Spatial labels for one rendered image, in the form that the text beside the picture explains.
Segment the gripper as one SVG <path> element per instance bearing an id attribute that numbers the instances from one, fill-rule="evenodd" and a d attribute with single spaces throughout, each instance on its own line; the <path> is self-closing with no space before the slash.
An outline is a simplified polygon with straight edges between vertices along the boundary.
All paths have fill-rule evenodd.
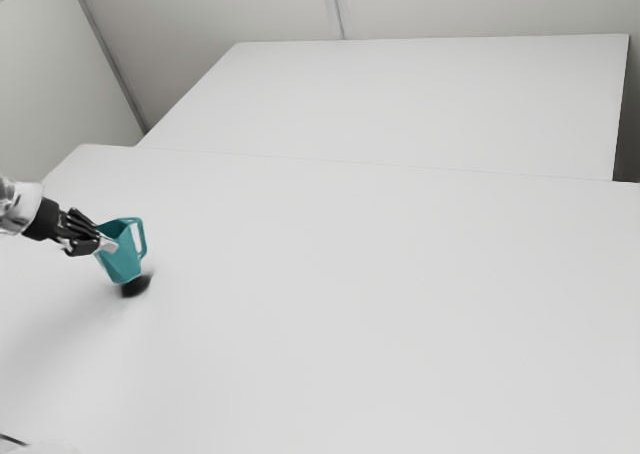
<path id="1" fill-rule="evenodd" d="M 69 257 L 84 257 L 99 252 L 114 254 L 119 245 L 114 240 L 100 235 L 87 216 L 76 208 L 64 212 L 59 204 L 43 197 L 29 226 L 22 232 L 28 239 L 41 242 L 60 240 Z"/>

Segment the teal faceted mug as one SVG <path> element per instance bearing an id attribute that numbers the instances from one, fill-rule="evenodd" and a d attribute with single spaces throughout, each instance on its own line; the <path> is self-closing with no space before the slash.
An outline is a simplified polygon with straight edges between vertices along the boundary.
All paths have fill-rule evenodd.
<path id="1" fill-rule="evenodd" d="M 114 284 L 126 284 L 142 274 L 142 259 L 147 254 L 144 223 L 141 218 L 126 217 L 96 226 L 100 244 L 94 257 Z"/>

